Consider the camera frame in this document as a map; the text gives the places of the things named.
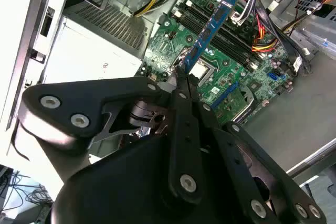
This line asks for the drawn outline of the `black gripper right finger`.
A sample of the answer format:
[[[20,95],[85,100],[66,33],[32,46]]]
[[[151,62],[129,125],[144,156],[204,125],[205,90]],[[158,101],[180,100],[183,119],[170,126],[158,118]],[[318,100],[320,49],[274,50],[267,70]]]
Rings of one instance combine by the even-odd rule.
[[[220,127],[214,111],[199,100],[198,79],[187,76],[211,154],[224,165],[233,193],[232,223],[326,223],[319,206],[235,122]]]

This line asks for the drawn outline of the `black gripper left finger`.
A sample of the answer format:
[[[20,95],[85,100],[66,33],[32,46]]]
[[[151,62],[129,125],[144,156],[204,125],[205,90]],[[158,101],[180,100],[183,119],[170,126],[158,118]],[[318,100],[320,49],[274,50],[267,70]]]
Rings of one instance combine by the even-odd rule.
[[[166,136],[171,143],[169,179],[174,180],[183,141],[200,147],[188,75],[178,67],[174,85],[158,85],[146,77],[40,84],[23,93],[19,122],[29,134],[68,155],[149,127],[147,136]]]

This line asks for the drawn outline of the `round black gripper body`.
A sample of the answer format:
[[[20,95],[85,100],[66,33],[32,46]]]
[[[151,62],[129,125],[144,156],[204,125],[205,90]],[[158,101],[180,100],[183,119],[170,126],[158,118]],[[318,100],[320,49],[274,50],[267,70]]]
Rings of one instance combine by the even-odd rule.
[[[80,170],[58,194],[52,223],[252,223],[219,157],[183,143],[174,180],[171,143],[159,135]]]

